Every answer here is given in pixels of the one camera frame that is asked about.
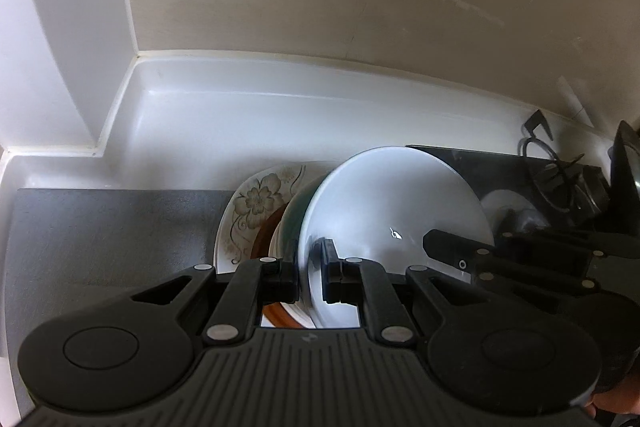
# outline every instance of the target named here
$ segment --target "gray countertop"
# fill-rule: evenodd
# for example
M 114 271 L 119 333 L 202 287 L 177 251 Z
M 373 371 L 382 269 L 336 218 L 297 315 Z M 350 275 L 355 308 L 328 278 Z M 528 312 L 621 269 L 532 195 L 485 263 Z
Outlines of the gray countertop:
M 22 340 L 46 320 L 211 263 L 221 190 L 18 191 L 5 264 L 9 363 L 21 415 L 33 404 L 17 371 Z

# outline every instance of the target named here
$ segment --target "stacked plates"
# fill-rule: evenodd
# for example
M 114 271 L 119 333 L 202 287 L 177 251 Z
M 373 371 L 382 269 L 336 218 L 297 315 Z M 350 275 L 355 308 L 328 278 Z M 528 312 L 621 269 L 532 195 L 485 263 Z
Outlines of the stacked plates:
M 278 327 L 357 327 L 354 306 L 322 300 L 319 259 L 309 256 L 312 245 L 327 237 L 342 258 L 372 259 L 392 273 L 426 264 L 465 280 L 464 272 L 425 254 L 422 238 L 431 229 L 489 245 L 494 241 L 478 198 L 457 172 L 426 152 L 383 147 L 339 166 L 278 166 L 244 182 L 223 215 L 214 262 L 223 273 L 252 253 L 282 257 L 293 251 L 302 301 L 265 307 L 267 319 Z

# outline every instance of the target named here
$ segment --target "black glass stovetop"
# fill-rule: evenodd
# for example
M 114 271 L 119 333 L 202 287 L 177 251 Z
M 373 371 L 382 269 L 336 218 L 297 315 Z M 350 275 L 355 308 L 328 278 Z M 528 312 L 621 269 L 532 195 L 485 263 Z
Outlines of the black glass stovetop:
M 536 169 L 542 171 L 548 168 L 548 159 L 419 145 L 408 147 L 428 152 L 457 171 L 481 201 L 494 233 L 529 231 L 527 227 L 588 229 L 599 213 L 593 205 L 580 200 L 564 212 L 548 203 L 547 198 L 543 197 L 533 183 L 531 174 Z M 599 167 L 578 165 L 574 168 L 576 167 L 581 172 L 589 172 L 600 179 L 603 189 L 608 188 Z

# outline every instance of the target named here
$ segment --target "human hand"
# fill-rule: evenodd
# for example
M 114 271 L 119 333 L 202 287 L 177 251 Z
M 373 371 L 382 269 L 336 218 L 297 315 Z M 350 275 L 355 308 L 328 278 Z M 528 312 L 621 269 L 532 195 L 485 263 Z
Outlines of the human hand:
M 594 394 L 585 409 L 591 416 L 596 415 L 597 409 L 617 414 L 640 414 L 640 373 L 626 375 L 611 391 Z

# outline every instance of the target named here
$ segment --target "metal screw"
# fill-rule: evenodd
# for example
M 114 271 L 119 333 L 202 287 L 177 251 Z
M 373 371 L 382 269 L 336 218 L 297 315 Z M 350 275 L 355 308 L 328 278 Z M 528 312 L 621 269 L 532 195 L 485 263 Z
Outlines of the metal screw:
M 231 324 L 216 324 L 207 329 L 207 336 L 212 341 L 230 341 L 238 336 L 238 328 Z
M 410 341 L 414 337 L 414 332 L 404 326 L 388 326 L 380 331 L 380 335 L 387 342 L 402 344 Z

